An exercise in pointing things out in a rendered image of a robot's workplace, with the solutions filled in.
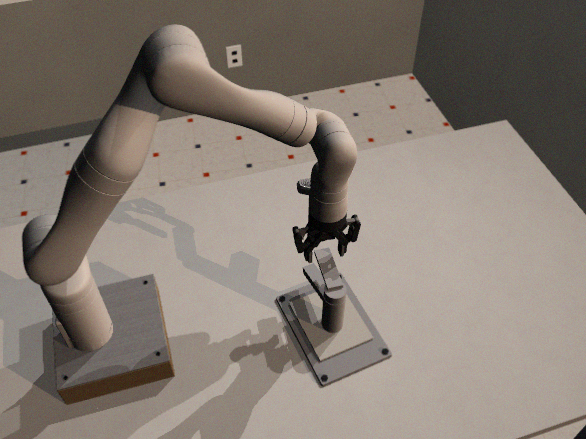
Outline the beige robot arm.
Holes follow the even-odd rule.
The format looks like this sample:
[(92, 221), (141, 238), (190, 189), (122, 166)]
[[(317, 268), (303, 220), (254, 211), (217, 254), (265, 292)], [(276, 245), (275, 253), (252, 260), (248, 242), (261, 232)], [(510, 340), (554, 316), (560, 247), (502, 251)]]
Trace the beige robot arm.
[(165, 106), (240, 125), (292, 147), (309, 143), (318, 162), (311, 178), (297, 182), (297, 191), (309, 195), (309, 212), (320, 222), (337, 222), (347, 213), (357, 147), (345, 123), (282, 94), (230, 82), (210, 67), (191, 29), (161, 27), (142, 45), (121, 91), (74, 162), (58, 215), (38, 216), (22, 233), (25, 271), (41, 286), (68, 348), (94, 351), (112, 336), (86, 253), (141, 171)]

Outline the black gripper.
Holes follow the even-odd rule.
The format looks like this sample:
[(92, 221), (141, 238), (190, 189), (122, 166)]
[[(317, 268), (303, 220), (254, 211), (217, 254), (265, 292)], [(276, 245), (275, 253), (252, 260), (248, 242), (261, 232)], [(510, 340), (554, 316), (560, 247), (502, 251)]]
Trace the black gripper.
[[(320, 242), (338, 240), (338, 252), (340, 257), (347, 252), (347, 245), (349, 242), (356, 242), (359, 234), (361, 223), (358, 216), (355, 214), (351, 218), (346, 219), (346, 215), (339, 221), (333, 223), (324, 223), (314, 219), (308, 210), (308, 223), (304, 228), (294, 226), (293, 236), (298, 253), (304, 252), (305, 260), (312, 263), (312, 251)], [(345, 225), (344, 225), (345, 224)], [(343, 226), (344, 225), (344, 226)], [(349, 225), (348, 233), (344, 234), (343, 230)], [(342, 227), (343, 226), (343, 227)], [(341, 228), (342, 227), (342, 228)], [(341, 229), (340, 229), (341, 228)], [(339, 230), (340, 229), (340, 230)], [(319, 230), (319, 231), (318, 231)], [(326, 233), (332, 232), (332, 233)], [(303, 237), (307, 234), (307, 238), (302, 243)], [(296, 237), (296, 240), (295, 240)]]

